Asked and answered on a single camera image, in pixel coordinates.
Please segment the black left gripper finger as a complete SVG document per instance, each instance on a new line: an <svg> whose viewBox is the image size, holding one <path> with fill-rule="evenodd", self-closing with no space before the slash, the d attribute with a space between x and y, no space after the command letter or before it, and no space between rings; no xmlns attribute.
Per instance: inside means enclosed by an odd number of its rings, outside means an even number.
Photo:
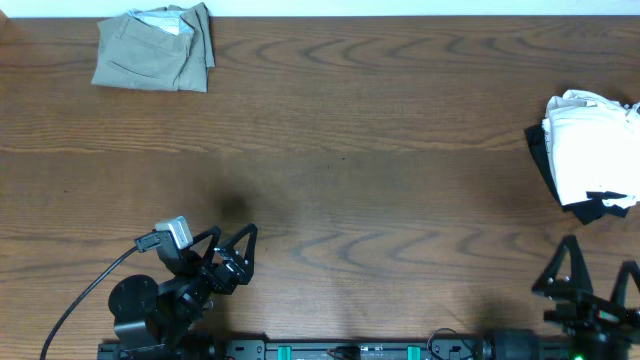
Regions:
<svg viewBox="0 0 640 360"><path fill-rule="evenodd" d="M193 268L211 267L216 247L221 237L221 229L213 226L194 237L194 244L189 250L189 260Z"/></svg>
<svg viewBox="0 0 640 360"><path fill-rule="evenodd" d="M222 263L238 280L254 275L257 237L258 227L250 223L219 246Z"/></svg>

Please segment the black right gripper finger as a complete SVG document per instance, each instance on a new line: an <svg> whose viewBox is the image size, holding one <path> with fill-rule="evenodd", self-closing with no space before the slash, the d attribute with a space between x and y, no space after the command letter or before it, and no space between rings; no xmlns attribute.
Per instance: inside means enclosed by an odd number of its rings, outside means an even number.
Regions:
<svg viewBox="0 0 640 360"><path fill-rule="evenodd" d="M562 238L531 291L551 300L576 300L582 295L593 294L591 278L575 235Z"/></svg>
<svg viewBox="0 0 640 360"><path fill-rule="evenodd" d="M624 261L621 264L614 282L610 302L616 312L622 313L627 310L625 303L630 280L639 288L639 265L635 260Z"/></svg>

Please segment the grey-green cotton shorts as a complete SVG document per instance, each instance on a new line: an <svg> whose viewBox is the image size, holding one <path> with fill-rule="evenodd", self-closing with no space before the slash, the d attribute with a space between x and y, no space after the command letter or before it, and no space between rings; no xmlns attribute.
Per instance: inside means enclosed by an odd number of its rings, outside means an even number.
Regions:
<svg viewBox="0 0 640 360"><path fill-rule="evenodd" d="M98 23L93 85L149 91L208 91L215 66L204 3L130 10Z"/></svg>

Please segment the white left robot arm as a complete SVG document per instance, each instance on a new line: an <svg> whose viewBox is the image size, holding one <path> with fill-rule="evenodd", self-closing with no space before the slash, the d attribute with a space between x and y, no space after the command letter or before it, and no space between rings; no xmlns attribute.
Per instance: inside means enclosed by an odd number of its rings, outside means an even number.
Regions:
<svg viewBox="0 0 640 360"><path fill-rule="evenodd" d="M162 284L146 275L125 278L108 306L127 355L180 351L190 326L203 317L213 294L230 295L251 281L258 228L250 223L225 242L214 226L192 235L184 217L158 222L136 239L140 253L155 250L174 278Z"/></svg>

